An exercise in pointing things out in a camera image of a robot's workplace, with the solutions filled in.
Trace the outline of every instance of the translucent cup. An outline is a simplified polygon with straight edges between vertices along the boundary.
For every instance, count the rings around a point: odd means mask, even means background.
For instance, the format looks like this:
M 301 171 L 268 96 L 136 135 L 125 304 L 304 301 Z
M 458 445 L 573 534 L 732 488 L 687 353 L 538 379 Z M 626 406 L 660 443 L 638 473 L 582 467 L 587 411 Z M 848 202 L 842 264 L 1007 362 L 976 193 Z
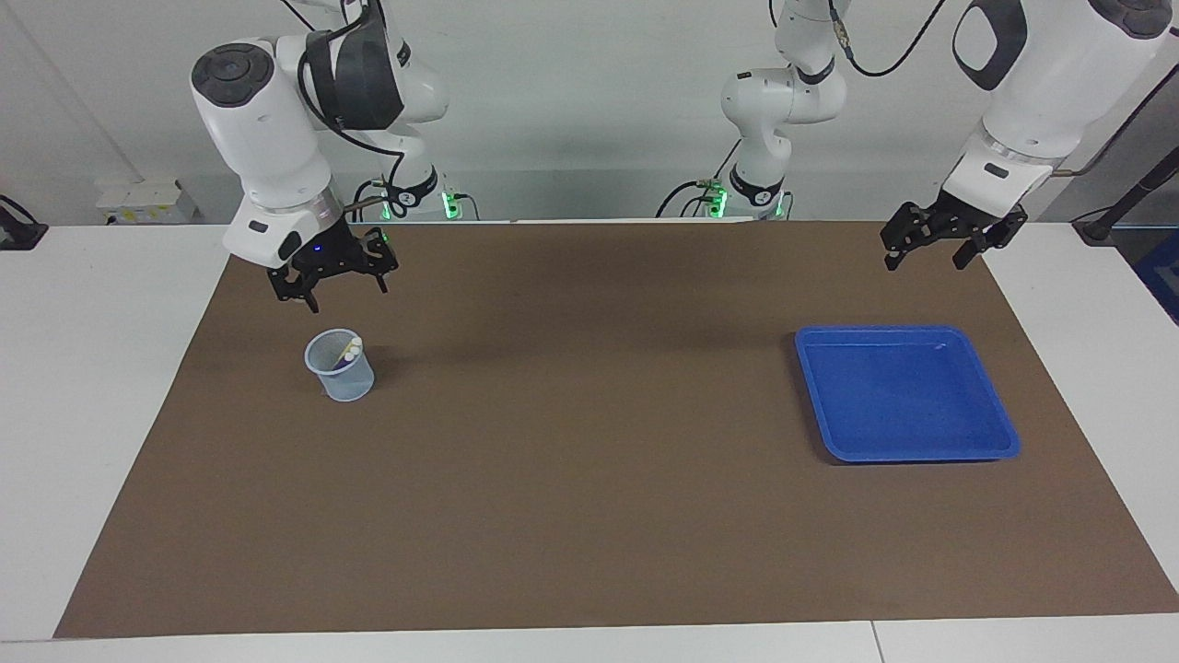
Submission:
M 368 357 L 364 356 L 363 344 L 360 356 L 348 365 L 336 368 L 341 355 L 348 349 L 353 339 L 360 339 L 360 335 L 350 329 L 330 329 L 311 339 L 303 353 L 303 361 L 307 363 L 308 370 L 320 378 L 324 390 L 334 401 L 360 400 L 373 388 L 375 376 Z

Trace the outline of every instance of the table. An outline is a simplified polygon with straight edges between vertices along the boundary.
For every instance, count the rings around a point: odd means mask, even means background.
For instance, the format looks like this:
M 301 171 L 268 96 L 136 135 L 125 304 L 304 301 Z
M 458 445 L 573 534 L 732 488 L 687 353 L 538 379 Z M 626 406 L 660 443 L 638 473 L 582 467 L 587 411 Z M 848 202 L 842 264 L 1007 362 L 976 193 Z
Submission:
M 222 230 L 55 228 L 33 252 L 0 255 L 0 662 L 1162 662 L 1179 650 L 1179 615 L 42 642 L 217 284 Z M 1068 227 L 1029 225 L 986 260 L 1179 584 L 1179 328 L 1115 250 Z

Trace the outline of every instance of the brown paper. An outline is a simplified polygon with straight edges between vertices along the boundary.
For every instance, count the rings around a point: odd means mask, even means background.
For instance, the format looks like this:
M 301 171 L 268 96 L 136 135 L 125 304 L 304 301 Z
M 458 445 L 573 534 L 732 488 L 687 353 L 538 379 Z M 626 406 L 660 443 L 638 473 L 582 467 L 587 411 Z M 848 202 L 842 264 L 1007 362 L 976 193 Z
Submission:
M 318 316 L 231 262 L 57 636 L 1179 611 L 982 261 L 878 229 L 393 228 Z M 837 464 L 816 323 L 960 327 L 1022 454 Z M 303 367 L 337 326 L 356 403 Z

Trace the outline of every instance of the white robotic arm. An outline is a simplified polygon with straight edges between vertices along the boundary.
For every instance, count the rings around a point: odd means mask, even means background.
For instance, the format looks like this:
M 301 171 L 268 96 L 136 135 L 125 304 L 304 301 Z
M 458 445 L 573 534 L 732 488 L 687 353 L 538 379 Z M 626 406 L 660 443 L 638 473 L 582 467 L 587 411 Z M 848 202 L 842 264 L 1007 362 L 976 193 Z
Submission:
M 850 0 L 837 0 L 845 12 Z M 730 205 L 765 218 L 778 209 L 790 164 L 786 125 L 826 122 L 839 114 L 848 97 L 835 68 L 837 42 L 828 0 L 786 0 L 775 44 L 788 66 L 751 70 L 730 77 L 722 110 L 742 143 L 729 172 Z
M 954 57 L 990 105 L 929 208 L 905 203 L 881 232 L 896 269 L 943 238 L 966 238 L 963 269 L 1002 248 L 1027 219 L 1039 188 L 1142 73 L 1166 39 L 1170 0 L 974 0 Z
M 281 300 L 305 300 L 312 310 L 321 278 L 357 271 L 384 290 L 383 276 L 397 267 L 380 231 L 355 239 L 348 230 L 317 125 L 376 155 L 382 195 L 368 202 L 386 202 L 397 216 L 443 209 L 435 193 L 444 177 L 408 123 L 441 118 L 446 90 L 413 57 L 381 0 L 340 6 L 343 28 L 219 46 L 191 80 L 205 127 L 245 193 L 225 247 L 266 267 Z

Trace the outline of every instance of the blue tray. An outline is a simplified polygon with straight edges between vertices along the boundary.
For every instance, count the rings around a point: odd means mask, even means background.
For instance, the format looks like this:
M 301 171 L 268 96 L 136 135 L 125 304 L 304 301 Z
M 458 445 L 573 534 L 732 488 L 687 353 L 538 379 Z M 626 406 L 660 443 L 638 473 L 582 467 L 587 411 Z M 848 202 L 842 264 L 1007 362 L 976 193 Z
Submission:
M 979 355 L 953 327 L 808 327 L 795 344 L 823 442 L 839 460 L 1020 453 Z

